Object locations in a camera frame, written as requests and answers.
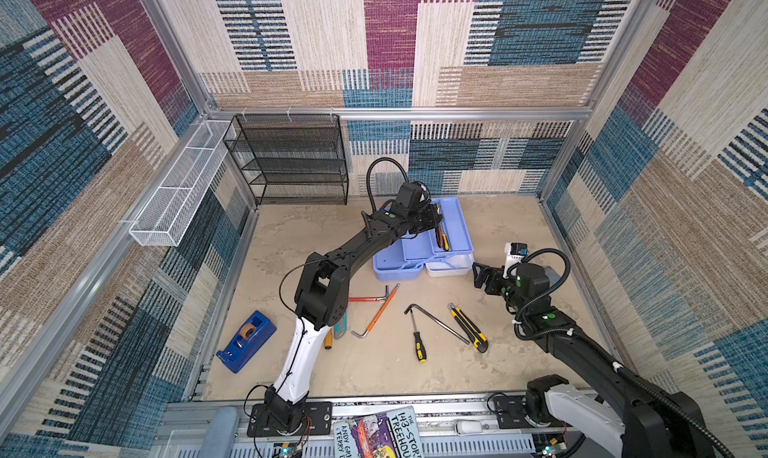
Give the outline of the colourful treehouse book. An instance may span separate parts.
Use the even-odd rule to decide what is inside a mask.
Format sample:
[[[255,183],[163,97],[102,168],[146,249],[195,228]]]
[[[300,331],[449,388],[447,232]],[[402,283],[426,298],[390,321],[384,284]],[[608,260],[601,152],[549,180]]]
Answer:
[[[422,458],[422,440],[411,406],[333,425],[335,458]]]

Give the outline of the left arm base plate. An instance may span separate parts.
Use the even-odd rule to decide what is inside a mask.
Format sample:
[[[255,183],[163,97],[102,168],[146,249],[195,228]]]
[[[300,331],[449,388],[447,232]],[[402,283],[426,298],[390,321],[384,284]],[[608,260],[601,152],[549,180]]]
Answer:
[[[256,404],[252,407],[247,436],[296,437],[328,435],[331,432],[333,403],[330,401],[302,402],[297,406]]]

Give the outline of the black yellow screwdriver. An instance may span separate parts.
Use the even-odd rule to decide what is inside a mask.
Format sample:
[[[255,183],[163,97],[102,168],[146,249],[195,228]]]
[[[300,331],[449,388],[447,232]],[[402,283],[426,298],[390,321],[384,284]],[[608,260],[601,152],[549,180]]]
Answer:
[[[427,361],[426,348],[423,343],[421,333],[417,328],[414,314],[410,313],[410,316],[411,316],[412,324],[414,328],[413,337],[414,337],[414,349],[415,349],[416,358],[420,363],[425,363]]]

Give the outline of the red hex key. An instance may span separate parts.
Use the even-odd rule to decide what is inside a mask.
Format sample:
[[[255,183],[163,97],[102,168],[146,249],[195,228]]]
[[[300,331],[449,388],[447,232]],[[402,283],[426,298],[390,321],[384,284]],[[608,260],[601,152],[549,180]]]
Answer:
[[[385,286],[384,294],[382,296],[370,296],[370,297],[350,297],[348,301],[350,303],[379,303],[384,302],[390,296],[390,287]]]

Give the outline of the white and blue toolbox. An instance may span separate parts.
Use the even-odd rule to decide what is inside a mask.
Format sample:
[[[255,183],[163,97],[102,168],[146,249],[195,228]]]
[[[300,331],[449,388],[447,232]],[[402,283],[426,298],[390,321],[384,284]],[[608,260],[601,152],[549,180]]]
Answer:
[[[474,247],[458,197],[438,198],[441,222],[449,250],[437,243],[435,231],[407,235],[373,258],[373,269],[381,282],[417,279],[425,270],[430,277],[463,276],[471,271]]]

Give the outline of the teal utility knife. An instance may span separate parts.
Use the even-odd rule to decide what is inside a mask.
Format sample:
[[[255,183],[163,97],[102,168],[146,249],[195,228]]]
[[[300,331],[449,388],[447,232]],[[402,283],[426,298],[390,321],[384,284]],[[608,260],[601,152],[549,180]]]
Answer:
[[[347,332],[347,313],[342,315],[342,318],[335,324],[333,329],[333,336],[335,340],[340,340]]]

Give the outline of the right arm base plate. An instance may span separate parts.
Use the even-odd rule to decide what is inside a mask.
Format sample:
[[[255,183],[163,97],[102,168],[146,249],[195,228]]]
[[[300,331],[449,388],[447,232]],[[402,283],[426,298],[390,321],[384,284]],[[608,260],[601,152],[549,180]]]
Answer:
[[[496,417],[501,429],[544,429],[570,426],[550,412],[543,397],[528,399],[522,395],[493,394],[486,407]]]

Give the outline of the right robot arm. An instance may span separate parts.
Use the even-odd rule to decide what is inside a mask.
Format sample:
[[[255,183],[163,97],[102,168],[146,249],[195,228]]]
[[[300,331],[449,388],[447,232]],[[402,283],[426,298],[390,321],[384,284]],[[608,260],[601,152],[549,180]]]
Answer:
[[[690,396],[671,394],[639,376],[552,304],[552,294],[569,278],[572,265],[564,252],[551,249],[564,263],[563,273],[552,281],[546,268],[534,261],[547,252],[530,252],[525,244],[515,243],[516,262],[505,267],[472,265],[475,287],[503,298],[515,336],[566,364],[601,398],[582,398],[564,378],[549,375],[528,385],[528,419],[574,425],[615,457],[732,456],[707,428]]]

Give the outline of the red handled pliers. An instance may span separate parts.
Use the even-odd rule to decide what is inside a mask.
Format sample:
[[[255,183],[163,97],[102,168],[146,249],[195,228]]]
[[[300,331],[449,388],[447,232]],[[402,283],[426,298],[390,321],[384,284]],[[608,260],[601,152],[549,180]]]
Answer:
[[[440,250],[445,250],[445,235],[442,229],[442,225],[438,224],[435,228],[436,242]]]

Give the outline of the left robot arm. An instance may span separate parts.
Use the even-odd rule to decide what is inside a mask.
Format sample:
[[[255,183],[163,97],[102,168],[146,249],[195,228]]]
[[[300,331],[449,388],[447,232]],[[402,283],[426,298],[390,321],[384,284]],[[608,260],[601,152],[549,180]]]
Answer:
[[[290,433],[309,422],[305,403],[311,374],[325,336],[347,311],[353,276],[402,237],[415,237],[441,224],[443,217],[432,203],[428,186],[411,180],[397,160],[374,160],[366,178],[370,179],[374,167],[384,162],[394,164],[403,177],[396,196],[377,206],[367,184],[372,211],[362,214],[363,228],[342,246],[325,254],[314,252],[297,267],[301,276],[290,309],[295,316],[291,345],[278,377],[265,389],[261,413],[253,415],[251,423],[270,423],[277,431]]]

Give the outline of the blue tape dispenser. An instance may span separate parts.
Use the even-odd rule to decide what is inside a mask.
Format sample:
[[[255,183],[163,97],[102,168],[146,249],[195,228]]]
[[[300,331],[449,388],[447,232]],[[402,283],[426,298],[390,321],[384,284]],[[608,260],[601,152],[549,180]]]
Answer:
[[[237,374],[276,332],[275,324],[259,311],[254,311],[240,326],[216,357],[232,373]]]

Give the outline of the yellow black utility knife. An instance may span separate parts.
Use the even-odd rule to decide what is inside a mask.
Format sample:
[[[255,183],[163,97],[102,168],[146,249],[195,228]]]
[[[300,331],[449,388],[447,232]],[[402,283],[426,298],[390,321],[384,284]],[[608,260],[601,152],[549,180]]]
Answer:
[[[471,344],[480,353],[486,353],[489,348],[489,342],[479,327],[461,310],[460,307],[453,303],[449,303],[448,308],[459,326],[468,335]]]

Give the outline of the orange hex key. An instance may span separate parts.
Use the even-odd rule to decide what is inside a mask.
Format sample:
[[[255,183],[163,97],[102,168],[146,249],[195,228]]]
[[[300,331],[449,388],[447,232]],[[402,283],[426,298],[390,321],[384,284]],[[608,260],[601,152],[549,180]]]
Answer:
[[[374,317],[371,319],[371,321],[368,323],[367,327],[362,333],[358,333],[355,331],[352,331],[352,335],[358,339],[365,339],[370,332],[374,329],[375,325],[383,315],[384,311],[388,307],[388,305],[392,302],[394,296],[397,294],[397,292],[400,289],[401,284],[397,283],[395,287],[387,294],[385,300],[383,301],[383,304],[380,306],[380,308],[377,310],[377,313],[374,315]]]

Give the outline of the grey sponge block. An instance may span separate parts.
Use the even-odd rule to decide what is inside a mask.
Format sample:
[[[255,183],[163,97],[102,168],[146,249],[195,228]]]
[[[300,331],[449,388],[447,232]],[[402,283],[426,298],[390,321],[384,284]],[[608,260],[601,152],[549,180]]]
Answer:
[[[549,280],[549,286],[554,286],[560,279],[561,275],[559,272],[557,272],[554,268],[551,266],[545,266],[544,267],[545,275],[547,276]]]

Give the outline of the black hex key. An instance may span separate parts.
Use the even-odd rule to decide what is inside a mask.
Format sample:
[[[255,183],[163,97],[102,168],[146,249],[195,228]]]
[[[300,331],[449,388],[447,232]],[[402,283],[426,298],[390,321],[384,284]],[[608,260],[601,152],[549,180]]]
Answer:
[[[469,344],[470,344],[470,341],[469,341],[469,339],[468,339],[467,337],[465,337],[465,336],[463,336],[463,335],[459,334],[457,331],[455,331],[453,328],[451,328],[451,327],[450,327],[449,325],[447,325],[445,322],[443,322],[443,321],[441,321],[440,319],[438,319],[437,317],[435,317],[433,314],[431,314],[430,312],[428,312],[427,310],[425,310],[425,309],[424,309],[423,307],[421,307],[420,305],[417,305],[417,304],[415,304],[415,303],[413,303],[413,304],[410,304],[410,305],[409,305],[409,306],[408,306],[408,307],[407,307],[407,308],[404,310],[404,314],[405,314],[405,315],[408,315],[408,314],[413,314],[413,312],[414,312],[414,311],[419,311],[419,312],[421,312],[423,315],[425,315],[427,318],[429,318],[429,319],[430,319],[432,322],[434,322],[435,324],[437,324],[439,327],[441,327],[442,329],[444,329],[445,331],[447,331],[449,334],[451,334],[452,336],[454,336],[455,338],[457,338],[457,339],[458,339],[459,341],[461,341],[462,343],[464,343],[464,344],[466,344],[466,345],[469,345]]]

